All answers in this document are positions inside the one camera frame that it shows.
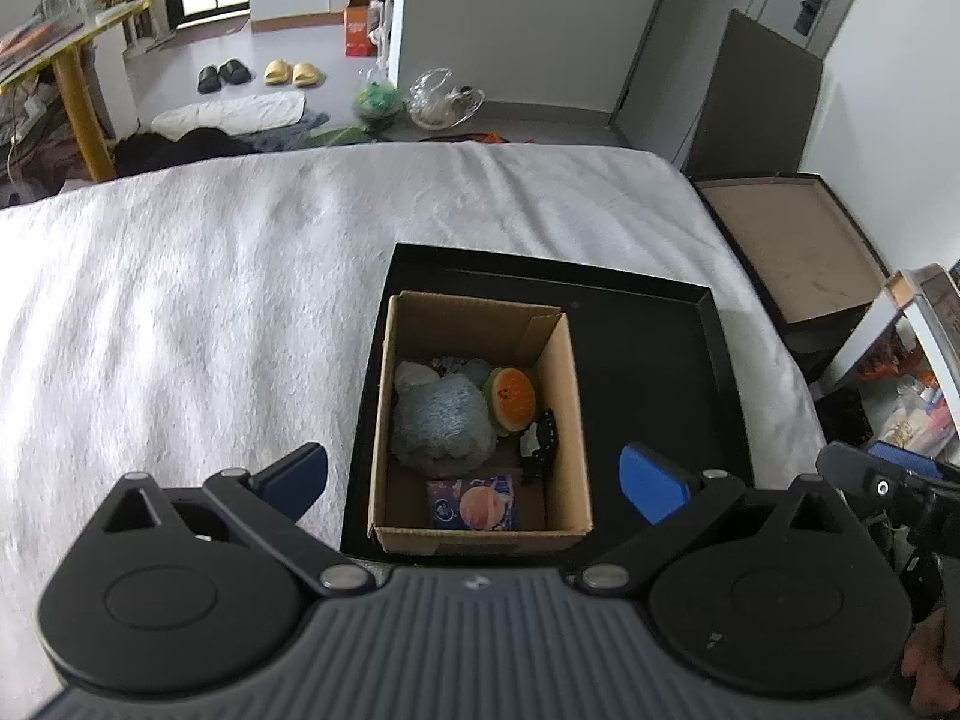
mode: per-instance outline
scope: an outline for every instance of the table leg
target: table leg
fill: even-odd
[[[80,66],[80,49],[71,47],[54,58],[51,63],[56,76],[61,99],[64,101],[70,127],[77,138],[83,162],[90,171],[90,177],[97,182],[116,178],[113,162],[110,160],[104,135],[100,132],[97,115],[93,112],[93,103],[86,88],[83,68]]]

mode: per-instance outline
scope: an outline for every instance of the clear plastic bag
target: clear plastic bag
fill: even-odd
[[[472,117],[485,97],[482,89],[456,88],[450,70],[438,68],[414,81],[407,95],[407,110],[418,127],[448,129]]]
[[[896,384],[896,392],[896,408],[878,437],[901,449],[936,458],[956,436],[942,389],[928,374],[920,378],[902,377]]]

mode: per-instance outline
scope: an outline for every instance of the yellow slipper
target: yellow slipper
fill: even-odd
[[[294,86],[315,86],[322,79],[323,73],[309,62],[298,62],[294,65]]]
[[[290,65],[282,59],[275,59],[263,71],[263,82],[268,86],[288,83],[290,81]]]

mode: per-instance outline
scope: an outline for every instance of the purple package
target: purple package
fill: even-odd
[[[430,519],[445,531],[514,531],[514,482],[507,475],[426,483]]]

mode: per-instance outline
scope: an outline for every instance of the plush toy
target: plush toy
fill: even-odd
[[[491,422],[498,436],[525,430],[536,414],[536,393],[530,379],[515,367],[498,367],[483,387]]]
[[[418,384],[432,384],[440,381],[440,375],[429,365],[419,362],[402,361],[394,371],[394,389],[397,394],[403,394],[411,386]]]
[[[440,372],[440,376],[448,375],[448,373],[462,373],[479,389],[483,389],[484,382],[487,381],[491,371],[493,371],[493,366],[489,362],[478,357],[474,357],[472,360],[463,357],[435,357],[430,361],[430,365],[433,365],[435,370]]]
[[[495,448],[483,395],[462,373],[400,393],[390,450],[405,466],[433,479],[464,476]]]

